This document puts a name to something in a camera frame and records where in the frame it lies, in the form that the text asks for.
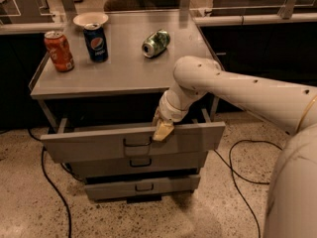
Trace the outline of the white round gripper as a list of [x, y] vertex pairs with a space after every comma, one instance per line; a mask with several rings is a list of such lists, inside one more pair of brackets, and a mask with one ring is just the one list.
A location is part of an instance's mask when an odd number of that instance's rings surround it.
[[188, 94], [166, 91], [159, 101], [152, 121], [152, 126], [156, 127], [153, 139], [163, 141], [173, 131], [173, 123], [180, 122], [185, 117], [191, 104], [192, 100]]

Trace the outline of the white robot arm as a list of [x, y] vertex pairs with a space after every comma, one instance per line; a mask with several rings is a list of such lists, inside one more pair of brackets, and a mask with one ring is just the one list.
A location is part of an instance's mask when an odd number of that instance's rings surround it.
[[154, 139], [164, 140], [210, 92], [291, 136], [274, 166], [264, 238], [317, 238], [317, 87], [224, 71], [213, 59], [177, 60], [161, 97]]

